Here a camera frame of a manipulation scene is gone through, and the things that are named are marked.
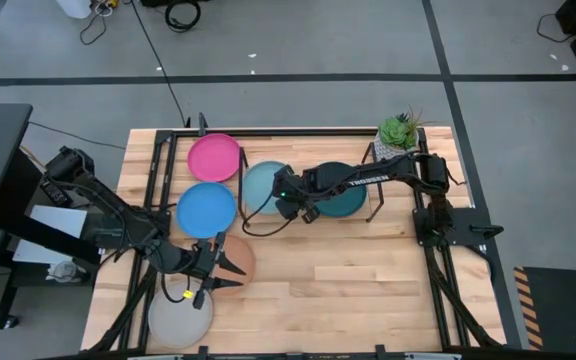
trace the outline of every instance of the dark teal plate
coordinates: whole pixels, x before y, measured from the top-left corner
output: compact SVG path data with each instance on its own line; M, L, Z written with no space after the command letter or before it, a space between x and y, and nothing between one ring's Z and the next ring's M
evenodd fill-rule
M320 167L336 173L344 174L352 170L352 166L340 162L328 162ZM346 217L356 213L366 201L366 186L357 186L344 191L343 194L329 200L317 202L317 208L322 215L330 217Z

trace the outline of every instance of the white bucket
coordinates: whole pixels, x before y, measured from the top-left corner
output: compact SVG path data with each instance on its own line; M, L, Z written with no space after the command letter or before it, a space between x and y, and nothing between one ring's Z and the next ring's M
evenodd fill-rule
M90 0L57 0L66 15L75 19L85 19L90 15Z

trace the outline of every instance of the floor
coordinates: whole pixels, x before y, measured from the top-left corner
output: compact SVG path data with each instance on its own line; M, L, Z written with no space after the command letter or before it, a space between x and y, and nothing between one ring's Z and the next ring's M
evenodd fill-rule
M576 60L535 33L562 3L214 0L186 34L136 7L186 117L202 111L213 127L376 125L410 105L428 124L453 126L476 205L506 228L497 244L510 287L517 265L576 269ZM120 146L131 128L181 126L132 7L120 5L84 46L89 21L53 0L0 0L0 102L30 103L34 122ZM97 19L91 31L100 30ZM542 30L564 36L553 18ZM121 150L32 125L23 143L42 161L62 145L81 148L104 182L117 182ZM0 359L75 353L90 293L23 289L14 309L27 320L0 332ZM514 291L502 306L521 324Z

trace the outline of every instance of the table leg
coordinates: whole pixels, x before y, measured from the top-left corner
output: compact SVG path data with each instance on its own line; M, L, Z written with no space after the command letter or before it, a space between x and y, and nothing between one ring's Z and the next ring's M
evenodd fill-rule
M12 279L13 275L11 274L8 276L6 288L4 289L3 295L1 295L0 330L14 327L19 322L16 317L10 315L12 302L15 300L15 295L17 295L17 287L12 284Z

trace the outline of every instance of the wooden table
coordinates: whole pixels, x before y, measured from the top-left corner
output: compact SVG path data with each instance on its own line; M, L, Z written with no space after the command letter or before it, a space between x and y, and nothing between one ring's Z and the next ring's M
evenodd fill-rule
M156 130L132 130L117 192L128 203L143 205ZM430 153L447 161L457 180L463 179L450 127L426 127ZM177 143L170 201L197 183L186 164L196 138ZM292 165L296 173L326 161L359 164L370 136L264 136L237 139L250 166L263 160ZM167 151L160 160L162 178ZM237 195L237 177L224 182ZM159 199L161 180L154 199ZM376 344L387 351L440 350L424 252L417 245L411 210L411 189L398 182L383 184L385 204L366 223L378 204L376 185L368 186L367 200L354 215L320 218L313 224L295 221L269 238L251 238L241 231L238 216L230 234L246 239L255 252L253 282L231 296L215 296L209 332L184 349L169 349L149 336L148 353L196 353L199 345L210 353L370 352ZM455 207L470 204L466 186L450 188ZM257 216L254 231L275 229L279 216ZM190 239L171 223L170 241L188 246ZM467 249L452 251L461 297L476 319L497 341L504 333L486 262ZM82 349L96 343L126 300L133 254L107 263L99 272ZM183 275L170 276L174 281ZM447 300L446 314L453 344L457 333ZM133 317L130 346L136 346L141 310Z

